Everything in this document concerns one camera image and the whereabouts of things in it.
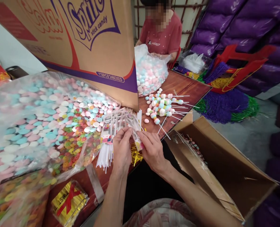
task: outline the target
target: wooden table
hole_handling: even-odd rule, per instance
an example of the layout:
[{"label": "wooden table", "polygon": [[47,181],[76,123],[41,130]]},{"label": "wooden table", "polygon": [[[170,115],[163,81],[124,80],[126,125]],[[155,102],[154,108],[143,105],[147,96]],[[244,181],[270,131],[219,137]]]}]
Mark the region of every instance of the wooden table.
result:
[{"label": "wooden table", "polygon": [[[201,83],[197,80],[188,78],[184,75],[181,75],[179,73],[176,73],[172,70],[169,70],[169,75],[166,81],[162,84],[162,89],[165,94],[174,94],[174,90],[177,92],[177,95],[190,95],[189,97],[181,97],[181,99],[184,102],[189,102],[188,104],[196,105],[196,103],[203,98],[203,96],[211,89],[210,86]],[[155,132],[157,133],[160,126],[155,125],[153,120],[146,116],[146,110],[148,108],[148,105],[146,103],[146,100],[144,98],[139,98],[139,105],[140,109],[142,109],[142,127],[146,128],[148,132]],[[191,110],[191,106],[182,105],[187,107],[187,109],[180,109],[181,111],[189,112]],[[175,114],[175,117],[181,119],[183,116],[179,114]],[[148,118],[150,119],[150,122],[148,124],[144,123],[144,119]],[[165,117],[159,117],[161,124],[164,121]],[[179,120],[175,119],[173,117],[167,117],[166,122],[163,124],[164,130],[169,132],[173,126],[171,122],[177,123]],[[159,136],[162,139],[165,136],[165,133],[163,130],[160,130]],[[107,173],[103,171],[102,168],[95,167],[97,163],[97,158],[94,159],[92,162],[94,169],[96,171],[96,174],[99,178],[100,184],[102,186],[102,189],[104,193],[106,192],[108,181],[110,178],[110,174],[112,171],[112,166],[107,169]],[[84,209],[79,214],[78,218],[75,221],[74,227],[79,227],[82,225],[82,223],[90,216],[90,214],[96,209],[96,207],[99,205],[92,187],[92,184],[90,182],[88,173],[86,170],[83,170],[82,172],[79,172],[75,175],[73,175],[70,179],[76,180],[79,182],[80,186],[83,188],[83,190],[88,194],[89,201],[84,207]],[[56,185],[49,193],[49,198],[47,202],[46,212],[43,220],[42,226],[52,226],[52,227],[61,227],[62,225],[54,218],[54,216],[51,213],[51,201],[52,199],[59,193],[59,191],[67,184],[69,181],[62,182],[58,185]]]}]

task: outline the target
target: person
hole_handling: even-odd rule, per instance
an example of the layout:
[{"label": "person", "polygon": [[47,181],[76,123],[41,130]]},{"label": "person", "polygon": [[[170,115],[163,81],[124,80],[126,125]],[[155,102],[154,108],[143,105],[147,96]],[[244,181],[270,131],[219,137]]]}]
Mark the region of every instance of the person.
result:
[{"label": "person", "polygon": [[145,19],[136,46],[146,44],[149,53],[160,59],[171,55],[170,63],[176,59],[182,36],[182,24],[171,9],[171,0],[141,0],[146,6]]},{"label": "person", "polygon": [[[132,133],[132,128],[125,127],[113,139],[113,170],[94,227],[119,227],[123,224],[127,175],[131,163]],[[185,204],[170,199],[152,201],[138,213],[134,213],[124,226],[162,226],[166,222],[165,226],[241,226],[236,218],[179,173],[164,158],[163,146],[158,134],[145,131],[138,131],[137,134],[145,146],[142,150],[144,160],[155,173],[176,190]]]}]

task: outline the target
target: chair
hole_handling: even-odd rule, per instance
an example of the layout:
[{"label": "chair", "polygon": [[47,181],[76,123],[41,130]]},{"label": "chair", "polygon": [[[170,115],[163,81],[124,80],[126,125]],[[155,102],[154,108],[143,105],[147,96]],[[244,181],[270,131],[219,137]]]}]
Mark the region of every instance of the chair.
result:
[{"label": "chair", "polygon": [[178,57],[179,57],[180,53],[181,53],[181,47],[179,47],[179,50],[178,50],[178,52],[177,52],[177,56],[176,56],[174,62],[168,63],[168,64],[167,64],[167,67],[168,67],[169,69],[173,69],[173,67],[174,67],[174,65],[175,65],[175,63],[176,63],[176,61],[178,60]]}]

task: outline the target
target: cardboard box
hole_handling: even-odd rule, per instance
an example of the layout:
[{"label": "cardboard box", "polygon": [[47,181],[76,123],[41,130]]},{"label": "cardboard box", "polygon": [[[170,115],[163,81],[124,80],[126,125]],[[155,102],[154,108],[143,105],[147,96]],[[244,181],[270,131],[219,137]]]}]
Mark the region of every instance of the cardboard box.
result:
[{"label": "cardboard box", "polygon": [[138,110],[130,1],[0,0],[0,24],[48,69]]},{"label": "cardboard box", "polygon": [[277,184],[258,169],[234,145],[215,130],[204,117],[194,123],[177,125],[200,148],[208,167],[173,130],[165,138],[180,167],[195,184],[231,215],[244,222],[275,189]]}]

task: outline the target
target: white wall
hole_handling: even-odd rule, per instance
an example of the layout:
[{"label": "white wall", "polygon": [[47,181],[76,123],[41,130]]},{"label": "white wall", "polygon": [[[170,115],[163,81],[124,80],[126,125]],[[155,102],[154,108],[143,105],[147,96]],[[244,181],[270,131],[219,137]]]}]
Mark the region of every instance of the white wall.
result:
[{"label": "white wall", "polygon": [[0,25],[0,63],[6,69],[20,66],[28,74],[35,74],[47,68],[19,41]]}]

